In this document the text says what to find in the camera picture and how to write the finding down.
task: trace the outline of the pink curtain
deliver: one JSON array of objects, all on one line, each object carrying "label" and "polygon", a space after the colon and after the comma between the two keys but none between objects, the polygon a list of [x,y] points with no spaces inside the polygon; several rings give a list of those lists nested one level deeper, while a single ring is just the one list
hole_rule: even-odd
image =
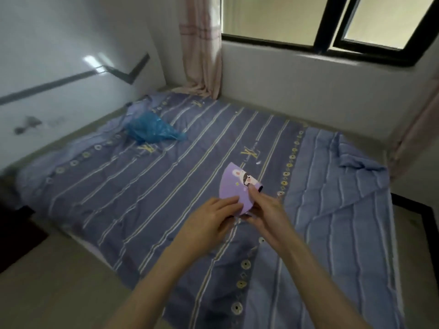
[{"label": "pink curtain", "polygon": [[187,84],[176,91],[217,99],[222,67],[221,0],[177,0],[177,7]]},{"label": "pink curtain", "polygon": [[439,85],[435,92],[411,124],[392,136],[388,163],[392,181],[404,174],[439,135]]}]

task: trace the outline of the bed sheet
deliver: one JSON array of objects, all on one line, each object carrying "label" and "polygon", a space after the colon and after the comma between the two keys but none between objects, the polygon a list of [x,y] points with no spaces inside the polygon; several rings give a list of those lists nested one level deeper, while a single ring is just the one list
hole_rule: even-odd
[{"label": "bed sheet", "polygon": [[[146,110],[188,140],[135,145],[123,125]],[[130,288],[190,212],[218,195],[232,161],[284,201],[297,231],[367,321],[401,325],[388,261],[387,170],[342,134],[175,93],[133,104],[105,129],[41,157],[17,186],[26,204],[96,246]],[[164,317],[175,328],[312,327],[282,261],[243,221],[181,278]]]}]

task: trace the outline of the window pane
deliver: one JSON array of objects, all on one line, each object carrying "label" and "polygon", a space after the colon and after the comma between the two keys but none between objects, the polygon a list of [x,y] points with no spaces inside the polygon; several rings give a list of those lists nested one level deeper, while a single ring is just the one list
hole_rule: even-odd
[{"label": "window pane", "polygon": [[433,0],[360,0],[345,39],[403,49]]},{"label": "window pane", "polygon": [[327,0],[222,0],[222,32],[314,44]]}]

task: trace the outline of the purple card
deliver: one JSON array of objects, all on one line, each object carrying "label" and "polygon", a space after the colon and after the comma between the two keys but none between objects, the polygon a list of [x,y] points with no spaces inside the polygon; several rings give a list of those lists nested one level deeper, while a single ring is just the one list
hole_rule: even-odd
[{"label": "purple card", "polygon": [[244,204],[240,214],[245,214],[252,208],[254,203],[249,196],[249,184],[254,185],[259,191],[262,190],[262,185],[258,180],[248,175],[247,172],[239,166],[230,163],[222,174],[219,184],[219,198],[225,199],[239,195],[239,202]]}]

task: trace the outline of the blue plastic bag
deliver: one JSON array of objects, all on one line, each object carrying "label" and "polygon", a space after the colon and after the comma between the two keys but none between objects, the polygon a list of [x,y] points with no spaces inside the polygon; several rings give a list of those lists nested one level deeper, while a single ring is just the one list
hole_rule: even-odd
[{"label": "blue plastic bag", "polygon": [[158,143],[164,139],[183,141],[186,134],[175,130],[153,112],[145,112],[125,126],[128,136],[134,138],[138,145]]}]

